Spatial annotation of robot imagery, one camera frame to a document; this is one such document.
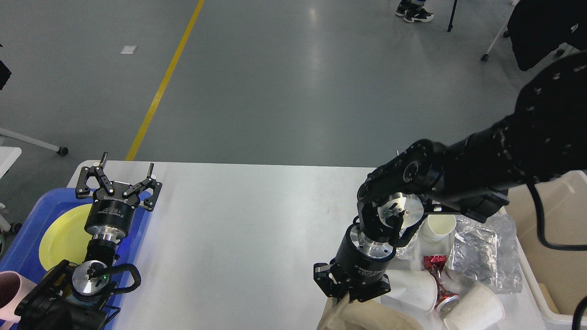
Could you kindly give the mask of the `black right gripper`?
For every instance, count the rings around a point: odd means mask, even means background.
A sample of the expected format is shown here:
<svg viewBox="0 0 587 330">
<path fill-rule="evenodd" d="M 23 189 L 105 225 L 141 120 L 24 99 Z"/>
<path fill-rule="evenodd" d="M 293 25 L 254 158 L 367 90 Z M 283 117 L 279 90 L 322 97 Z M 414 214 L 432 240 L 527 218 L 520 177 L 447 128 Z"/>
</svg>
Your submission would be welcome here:
<svg viewBox="0 0 587 330">
<path fill-rule="evenodd" d="M 391 291 L 389 282 L 381 279 L 395 255 L 396 247 L 369 239 L 352 224 L 332 264 L 314 264 L 314 281 L 328 298 L 340 301 L 349 294 L 350 302 L 364 303 Z"/>
</svg>

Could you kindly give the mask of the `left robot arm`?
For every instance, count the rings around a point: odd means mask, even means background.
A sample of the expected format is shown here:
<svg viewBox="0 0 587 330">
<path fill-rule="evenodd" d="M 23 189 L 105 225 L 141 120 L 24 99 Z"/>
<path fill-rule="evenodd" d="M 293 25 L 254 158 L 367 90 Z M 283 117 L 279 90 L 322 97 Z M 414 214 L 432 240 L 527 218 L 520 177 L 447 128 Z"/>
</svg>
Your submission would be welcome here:
<svg viewBox="0 0 587 330">
<path fill-rule="evenodd" d="M 16 306 L 19 330 L 102 330 L 120 313 L 110 305 L 115 295 L 141 284 L 138 268 L 120 261 L 117 249 L 132 236 L 135 212 L 155 209 L 162 183 L 150 163 L 136 184 L 112 181 L 104 172 L 107 153 L 84 166 L 75 186 L 79 200 L 91 200 L 84 231 L 90 235 L 82 262 L 67 259 L 53 267 Z"/>
</svg>

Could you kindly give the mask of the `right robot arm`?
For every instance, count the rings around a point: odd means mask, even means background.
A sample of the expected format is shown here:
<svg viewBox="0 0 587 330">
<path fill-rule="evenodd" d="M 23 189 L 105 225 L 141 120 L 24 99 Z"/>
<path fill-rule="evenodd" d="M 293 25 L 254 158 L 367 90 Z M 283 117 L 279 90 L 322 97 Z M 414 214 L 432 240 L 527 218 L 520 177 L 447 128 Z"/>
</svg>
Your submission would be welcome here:
<svg viewBox="0 0 587 330">
<path fill-rule="evenodd" d="M 561 58 L 522 88 L 513 114 L 451 146 L 419 140 L 367 175 L 336 256 L 314 264 L 324 294 L 366 302 L 390 292 L 384 272 L 426 215 L 439 208 L 439 215 L 485 223 L 520 185 L 534 201 L 539 242 L 585 251 L 584 244 L 547 240 L 536 185 L 586 169 L 586 62 L 585 51 Z"/>
</svg>

